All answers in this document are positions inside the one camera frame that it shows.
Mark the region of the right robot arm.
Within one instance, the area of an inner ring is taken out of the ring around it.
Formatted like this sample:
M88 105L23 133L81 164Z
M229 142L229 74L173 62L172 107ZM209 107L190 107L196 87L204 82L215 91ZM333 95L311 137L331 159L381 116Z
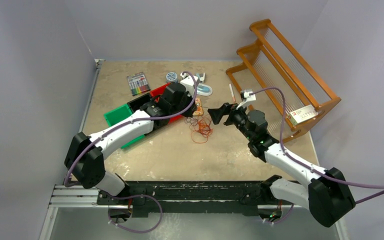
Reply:
M344 184L343 173L334 167L314 165L286 149L269 133L262 111L247 111L237 104L224 103L208 109L208 114L215 125L227 116L223 124L235 126L245 136L254 157L293 177L294 181L279 177L263 187L260 196L264 202L272 204L279 199L298 205L324 227L331 227L355 208L356 201Z

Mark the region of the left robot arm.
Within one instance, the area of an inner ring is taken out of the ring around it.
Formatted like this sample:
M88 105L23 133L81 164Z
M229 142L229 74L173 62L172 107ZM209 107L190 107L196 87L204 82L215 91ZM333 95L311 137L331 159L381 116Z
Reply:
M196 83L170 83L159 97L152 98L121 122L91 135L83 132L74 135L64 160L67 168L64 185L96 187L109 193L116 204L126 203L129 191L125 181L106 171L104 161L137 137L165 127L172 118L192 116L197 109L196 96Z

